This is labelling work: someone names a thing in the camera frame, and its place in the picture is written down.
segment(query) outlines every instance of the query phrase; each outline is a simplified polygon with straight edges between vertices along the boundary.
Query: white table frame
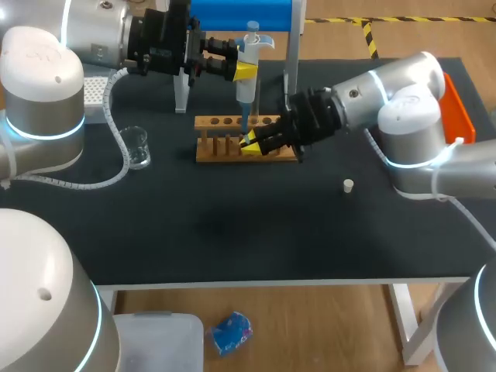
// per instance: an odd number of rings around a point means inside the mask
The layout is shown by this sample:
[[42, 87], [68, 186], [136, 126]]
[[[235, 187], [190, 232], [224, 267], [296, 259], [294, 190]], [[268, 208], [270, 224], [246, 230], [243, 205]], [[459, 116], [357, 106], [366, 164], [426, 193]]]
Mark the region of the white table frame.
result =
[[[186, 288], [246, 288], [246, 287], [282, 287], [307, 285], [372, 285], [387, 284], [394, 307], [394, 315], [401, 337], [402, 357], [405, 366], [418, 366], [423, 363], [429, 353], [434, 350], [434, 324], [437, 313], [444, 301], [468, 277], [434, 277], [421, 279], [323, 279], [311, 281], [225, 281], [207, 283], [173, 283], [173, 284], [133, 284], [133, 285], [100, 285], [98, 290], [103, 301], [112, 313], [115, 312], [117, 291], [153, 290], [153, 289], [186, 289]], [[422, 310], [422, 321], [417, 323], [415, 310], [408, 290], [408, 284], [441, 283], [442, 286]]]

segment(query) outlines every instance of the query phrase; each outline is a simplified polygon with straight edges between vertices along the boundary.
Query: white spiral cable wrap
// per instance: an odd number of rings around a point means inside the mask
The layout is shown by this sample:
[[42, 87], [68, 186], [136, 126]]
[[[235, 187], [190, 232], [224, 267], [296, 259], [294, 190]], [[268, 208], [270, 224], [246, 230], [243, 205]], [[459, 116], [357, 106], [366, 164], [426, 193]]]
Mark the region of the white spiral cable wrap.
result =
[[[384, 164], [386, 164], [386, 166], [387, 166], [388, 165], [388, 162], [387, 162], [388, 159], [386, 158], [386, 156], [382, 152], [381, 148], [379, 148], [379, 146], [377, 145], [377, 142], [375, 142], [375, 139], [370, 134], [369, 129], [365, 129], [364, 132], [365, 132], [365, 137], [368, 139], [370, 145], [372, 146], [372, 148], [374, 149], [374, 151], [376, 152], [376, 154], [380, 157], [380, 159], [382, 160], [382, 162]], [[436, 190], [437, 189], [437, 175], [436, 175], [436, 179], [434, 180], [434, 182], [436, 183], [436, 186], [435, 186], [435, 193], [436, 193], [436, 195], [435, 196], [436, 196], [436, 199], [439, 200], [437, 198], [438, 195], [437, 195], [437, 190]], [[480, 233], [480, 235], [484, 238], [484, 240], [487, 242], [487, 244], [489, 244], [489, 246], [493, 250], [496, 250], [496, 241], [494, 241], [493, 237], [489, 234], [489, 232], [487, 232], [487, 230], [475, 218], [475, 216], [467, 208], [465, 208], [465, 206], [462, 203], [460, 203], [460, 201], [458, 201], [458, 199], [449, 197], [448, 200], [460, 212], [462, 212], [463, 215], [465, 215], [465, 217], [467, 217], [467, 219], [475, 227], [475, 229]]]
[[106, 188], [107, 186], [110, 186], [111, 184], [114, 184], [122, 180], [124, 176], [126, 176], [129, 170], [129, 153], [127, 151], [126, 144], [122, 140], [122, 137], [119, 134], [117, 127], [115, 126], [114, 119], [112, 118], [112, 113], [110, 112], [110, 92], [114, 84], [117, 83], [117, 81], [119, 81], [120, 79], [124, 78], [126, 75], [129, 75], [127, 68], [123, 68], [122, 70], [117, 71], [108, 80], [108, 83], [105, 86], [105, 90], [103, 93], [103, 112], [105, 115], [105, 119], [107, 120], [108, 127], [110, 128], [110, 131], [112, 132], [112, 135], [114, 136], [115, 141], [119, 145], [119, 149], [121, 150], [122, 153], [122, 160], [123, 160], [122, 169], [116, 176], [114, 176], [110, 180], [98, 182], [96, 184], [75, 184], [72, 182], [66, 182], [49, 177], [36, 176], [31, 174], [22, 174], [18, 177], [15, 177], [14, 180], [41, 182], [43, 184], [51, 184], [53, 186], [58, 186], [60, 188], [70, 188], [74, 190], [96, 190], [98, 188]]

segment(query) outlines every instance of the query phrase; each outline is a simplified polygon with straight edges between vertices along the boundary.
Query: wooden floor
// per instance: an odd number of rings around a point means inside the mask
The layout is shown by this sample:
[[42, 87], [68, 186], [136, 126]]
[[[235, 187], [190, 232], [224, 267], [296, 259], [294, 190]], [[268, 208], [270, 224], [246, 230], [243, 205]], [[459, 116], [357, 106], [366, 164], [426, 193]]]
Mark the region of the wooden floor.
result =
[[[495, 16], [493, 2], [308, 0], [307, 17]], [[438, 57], [462, 57], [487, 109], [496, 106], [496, 24], [374, 23], [372, 33], [380, 57], [402, 57], [420, 50]], [[273, 38], [277, 50], [264, 51], [263, 57], [284, 58], [286, 36], [274, 34]], [[360, 27], [305, 27], [301, 58], [368, 57]], [[411, 290], [420, 306], [430, 296], [432, 285], [414, 285]], [[233, 310], [244, 313], [253, 323], [253, 338], [225, 359], [206, 347], [207, 372], [404, 370], [390, 299], [381, 286], [134, 291], [119, 296], [118, 310], [191, 313], [205, 328]], [[438, 369], [431, 356], [420, 368], [410, 370]]]

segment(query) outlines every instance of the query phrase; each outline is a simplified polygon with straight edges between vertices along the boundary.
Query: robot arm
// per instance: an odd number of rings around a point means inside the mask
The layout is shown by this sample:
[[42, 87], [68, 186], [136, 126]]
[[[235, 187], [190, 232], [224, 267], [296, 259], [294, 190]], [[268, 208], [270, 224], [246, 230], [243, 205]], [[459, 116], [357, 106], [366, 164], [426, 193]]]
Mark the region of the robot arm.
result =
[[[179, 75], [183, 67], [190, 86], [202, 71], [233, 81], [236, 43], [207, 40], [189, 12], [190, 0], [172, 0], [167, 12], [147, 9], [144, 17], [131, 15], [124, 0], [4, 0], [0, 39], [13, 26], [31, 26], [54, 35], [84, 64], [120, 69], [128, 60], [142, 74], [172, 75]], [[205, 59], [204, 51], [225, 59]]]
[[367, 135], [402, 196], [496, 198], [496, 140], [446, 144], [438, 103], [444, 91], [439, 63], [419, 53], [331, 88], [290, 97], [281, 118], [256, 127], [243, 151], [265, 155], [292, 146], [301, 158], [303, 146], [337, 130], [364, 130], [378, 123], [382, 150]]

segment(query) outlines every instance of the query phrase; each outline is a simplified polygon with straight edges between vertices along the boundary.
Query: white cap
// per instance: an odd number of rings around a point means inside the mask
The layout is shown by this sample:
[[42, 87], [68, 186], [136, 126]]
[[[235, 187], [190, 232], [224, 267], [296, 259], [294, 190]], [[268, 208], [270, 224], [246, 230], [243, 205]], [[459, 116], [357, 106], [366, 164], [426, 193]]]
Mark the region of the white cap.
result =
[[344, 180], [343, 182], [343, 190], [344, 192], [346, 192], [347, 194], [349, 194], [351, 192], [351, 190], [353, 189], [353, 186], [355, 185], [355, 183], [353, 182], [353, 180], [350, 180], [349, 178]]
[[72, 276], [71, 251], [52, 226], [26, 212], [0, 209], [0, 370], [50, 330]]
[[429, 88], [413, 84], [400, 89], [379, 111], [381, 132], [403, 136], [435, 125], [441, 119], [439, 103]]
[[11, 94], [28, 101], [57, 102], [84, 85], [78, 56], [42, 29], [13, 27], [4, 36], [0, 80]]

